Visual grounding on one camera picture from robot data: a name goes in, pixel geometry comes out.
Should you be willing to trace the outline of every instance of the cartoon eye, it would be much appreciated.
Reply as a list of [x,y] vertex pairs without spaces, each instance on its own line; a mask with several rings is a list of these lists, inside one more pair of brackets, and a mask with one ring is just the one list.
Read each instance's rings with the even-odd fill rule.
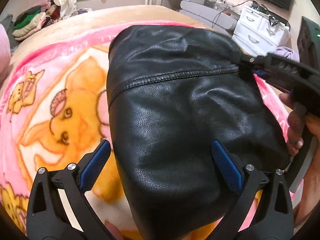
[[60,142],[62,142],[65,145],[69,145],[69,135],[67,132],[63,132],[61,134]]
[[70,107],[68,107],[66,110],[64,110],[64,117],[65,118],[70,118],[72,117],[72,109]]

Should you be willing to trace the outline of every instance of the purple cloth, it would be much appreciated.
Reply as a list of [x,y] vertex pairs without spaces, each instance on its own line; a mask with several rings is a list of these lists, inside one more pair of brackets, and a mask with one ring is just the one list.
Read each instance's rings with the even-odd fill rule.
[[274,54],[300,62],[299,54],[288,47],[278,47],[275,49]]

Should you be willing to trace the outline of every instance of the stitched seam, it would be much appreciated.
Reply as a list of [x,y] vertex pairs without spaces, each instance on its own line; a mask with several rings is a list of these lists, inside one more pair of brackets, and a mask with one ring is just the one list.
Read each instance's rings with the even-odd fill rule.
[[174,72],[174,73],[165,73],[155,76],[143,77],[130,80],[128,82],[121,83],[115,87],[113,93],[111,95],[111,101],[109,108],[111,107],[113,101],[116,97],[129,90],[131,88],[140,87],[143,85],[150,85],[154,83],[160,83],[170,80],[177,80],[177,79],[185,79],[185,78],[192,78],[192,77],[201,77],[201,76],[210,76],[210,75],[217,75],[217,74],[227,74],[227,73],[235,73],[238,71],[237,66],[224,68],[224,69],[215,69],[215,70],[193,70],[193,71],[181,71],[181,72]]

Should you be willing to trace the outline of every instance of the green cloth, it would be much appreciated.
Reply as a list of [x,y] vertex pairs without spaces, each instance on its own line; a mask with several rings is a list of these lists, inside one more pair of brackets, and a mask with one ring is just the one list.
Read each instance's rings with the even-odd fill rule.
[[30,14],[28,15],[22,22],[18,23],[17,25],[15,25],[13,28],[14,30],[20,30],[22,29],[24,26],[28,25],[32,19],[38,14],[40,13],[40,11],[36,11],[34,14]]

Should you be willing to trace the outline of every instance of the pink pillow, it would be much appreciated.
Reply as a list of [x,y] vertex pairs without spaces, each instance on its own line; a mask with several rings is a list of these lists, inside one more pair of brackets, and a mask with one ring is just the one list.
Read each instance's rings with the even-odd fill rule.
[[10,43],[4,27],[0,24],[0,82],[2,82],[10,66]]

